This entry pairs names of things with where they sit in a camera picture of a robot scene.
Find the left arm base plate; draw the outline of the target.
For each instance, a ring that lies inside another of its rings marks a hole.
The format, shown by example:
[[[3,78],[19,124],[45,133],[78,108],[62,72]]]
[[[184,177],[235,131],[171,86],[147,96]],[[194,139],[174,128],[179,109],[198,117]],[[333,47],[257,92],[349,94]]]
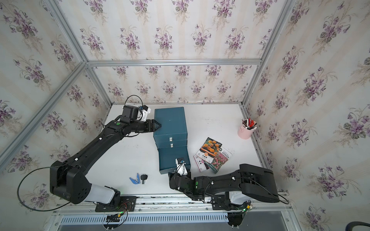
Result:
[[[113,199],[113,202],[109,204],[97,203],[95,212],[122,212],[126,210],[133,212],[136,201],[136,196],[121,196],[120,200]]]

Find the orange flower seed bag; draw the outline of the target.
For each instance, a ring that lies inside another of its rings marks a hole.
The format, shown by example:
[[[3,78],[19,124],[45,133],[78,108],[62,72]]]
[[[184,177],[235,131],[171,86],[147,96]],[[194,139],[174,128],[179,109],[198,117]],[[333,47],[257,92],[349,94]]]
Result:
[[[197,151],[196,156],[208,163],[212,163],[220,151],[222,151],[222,144],[208,137]]]

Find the teal drawer cabinet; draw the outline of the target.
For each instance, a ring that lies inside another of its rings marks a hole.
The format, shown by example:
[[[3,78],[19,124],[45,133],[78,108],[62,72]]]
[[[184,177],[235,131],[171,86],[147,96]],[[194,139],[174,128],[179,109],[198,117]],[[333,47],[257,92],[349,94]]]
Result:
[[[188,134],[184,107],[155,109],[154,119],[161,123],[161,128],[154,134]]]

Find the pink hollyhock seed bag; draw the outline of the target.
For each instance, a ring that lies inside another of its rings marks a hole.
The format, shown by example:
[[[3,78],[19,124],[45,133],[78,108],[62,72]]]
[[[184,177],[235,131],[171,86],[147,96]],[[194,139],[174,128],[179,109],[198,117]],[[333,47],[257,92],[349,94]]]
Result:
[[[197,155],[194,155],[193,158],[200,172],[204,172],[209,169],[208,165],[202,158],[198,157]]]

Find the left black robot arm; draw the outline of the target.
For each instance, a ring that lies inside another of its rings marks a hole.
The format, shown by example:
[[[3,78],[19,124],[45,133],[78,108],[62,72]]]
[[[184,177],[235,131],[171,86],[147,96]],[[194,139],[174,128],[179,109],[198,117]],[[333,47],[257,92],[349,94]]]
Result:
[[[74,205],[96,202],[109,207],[121,205],[120,192],[107,186],[91,184],[86,175],[91,167],[116,143],[131,133],[155,132],[161,124],[154,119],[143,119],[147,106],[125,105],[122,114],[105,125],[103,130],[78,153],[64,162],[50,167],[50,192]]]

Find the teal bottom drawer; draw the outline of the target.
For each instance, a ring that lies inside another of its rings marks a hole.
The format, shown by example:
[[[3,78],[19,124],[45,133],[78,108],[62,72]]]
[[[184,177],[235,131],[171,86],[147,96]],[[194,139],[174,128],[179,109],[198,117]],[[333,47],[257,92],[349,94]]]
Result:
[[[191,162],[189,159],[187,146],[161,148],[158,149],[158,153],[159,171],[161,175],[175,172],[178,166],[177,159],[183,159],[186,164],[187,171],[190,171]]]

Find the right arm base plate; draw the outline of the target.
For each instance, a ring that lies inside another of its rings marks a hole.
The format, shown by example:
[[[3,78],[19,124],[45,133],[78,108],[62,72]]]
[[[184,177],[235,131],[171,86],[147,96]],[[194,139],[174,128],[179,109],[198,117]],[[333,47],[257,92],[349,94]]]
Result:
[[[224,195],[214,195],[211,197],[211,205],[213,210],[242,210],[247,211],[252,208],[251,200],[247,200],[241,205],[233,204],[228,197],[228,194]]]

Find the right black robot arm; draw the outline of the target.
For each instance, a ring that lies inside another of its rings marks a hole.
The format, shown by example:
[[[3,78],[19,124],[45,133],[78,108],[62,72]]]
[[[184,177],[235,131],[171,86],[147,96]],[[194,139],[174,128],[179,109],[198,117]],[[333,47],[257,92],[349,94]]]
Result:
[[[274,173],[267,168],[240,164],[240,169],[221,176],[199,176],[192,179],[174,172],[169,173],[168,177],[171,189],[182,192],[193,201],[202,201],[207,195],[241,192],[260,202],[279,202]]]

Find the red flower seed bag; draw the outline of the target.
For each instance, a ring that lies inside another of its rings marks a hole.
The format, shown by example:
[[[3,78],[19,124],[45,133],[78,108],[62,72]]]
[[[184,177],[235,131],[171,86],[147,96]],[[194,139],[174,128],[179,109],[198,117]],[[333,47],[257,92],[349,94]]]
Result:
[[[233,157],[233,154],[226,149],[223,149],[217,153],[211,163],[208,163],[208,167],[214,172],[218,173],[220,168]]]

